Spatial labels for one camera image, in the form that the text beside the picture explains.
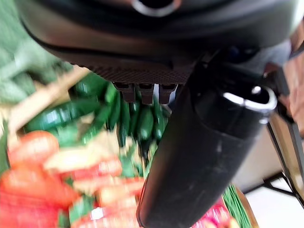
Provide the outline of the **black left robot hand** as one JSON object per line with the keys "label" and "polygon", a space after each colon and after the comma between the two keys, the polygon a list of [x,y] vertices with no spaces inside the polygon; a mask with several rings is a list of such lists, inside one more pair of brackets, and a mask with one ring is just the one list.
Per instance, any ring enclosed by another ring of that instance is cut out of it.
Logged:
{"label": "black left robot hand", "polygon": [[145,228],[188,228],[228,186],[279,94],[301,0],[18,0],[29,35],[114,83],[128,102],[181,92],[137,209]]}

